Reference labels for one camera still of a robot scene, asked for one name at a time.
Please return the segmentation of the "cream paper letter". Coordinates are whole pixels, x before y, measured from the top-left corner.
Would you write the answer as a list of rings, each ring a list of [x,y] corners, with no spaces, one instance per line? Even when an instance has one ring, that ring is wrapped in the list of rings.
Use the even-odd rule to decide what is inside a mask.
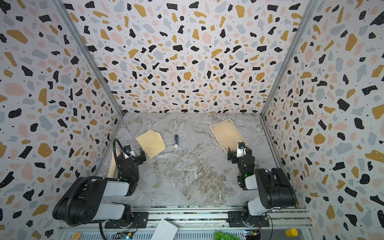
[[[210,129],[225,153],[236,150],[240,142],[248,145],[231,119],[211,125]]]

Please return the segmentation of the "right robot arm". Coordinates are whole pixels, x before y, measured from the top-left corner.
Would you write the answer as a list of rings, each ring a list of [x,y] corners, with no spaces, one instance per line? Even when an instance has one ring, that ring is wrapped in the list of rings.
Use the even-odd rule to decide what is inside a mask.
[[[239,142],[236,150],[228,148],[228,161],[237,165],[237,182],[244,191],[258,191],[258,196],[244,203],[241,211],[228,212],[229,226],[268,227],[267,214],[275,210],[293,207],[297,203],[296,193],[283,169],[263,169],[255,163],[252,150]]]

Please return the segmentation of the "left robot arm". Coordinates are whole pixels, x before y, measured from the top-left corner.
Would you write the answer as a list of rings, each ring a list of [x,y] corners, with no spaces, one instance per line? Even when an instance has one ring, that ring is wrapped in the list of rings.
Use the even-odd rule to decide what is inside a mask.
[[[117,157],[117,167],[121,177],[79,177],[67,190],[53,209],[53,218],[65,222],[70,227],[108,222],[106,227],[124,228],[139,224],[131,206],[119,203],[103,203],[107,197],[131,196],[140,179],[139,165],[146,161],[145,152],[140,149],[139,156]]]

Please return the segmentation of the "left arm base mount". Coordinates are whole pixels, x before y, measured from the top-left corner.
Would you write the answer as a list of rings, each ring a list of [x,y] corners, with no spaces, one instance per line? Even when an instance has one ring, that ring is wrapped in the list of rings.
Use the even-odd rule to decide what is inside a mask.
[[[105,229],[145,229],[148,219],[148,212],[133,212],[123,215],[123,218],[120,220],[106,222]]]

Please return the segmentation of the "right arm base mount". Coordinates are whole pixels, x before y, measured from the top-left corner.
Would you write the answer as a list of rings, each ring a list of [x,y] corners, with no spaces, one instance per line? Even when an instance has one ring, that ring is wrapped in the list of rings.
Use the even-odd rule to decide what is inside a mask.
[[[267,216],[251,216],[242,211],[229,211],[227,223],[229,223],[230,228],[264,228],[270,226]]]

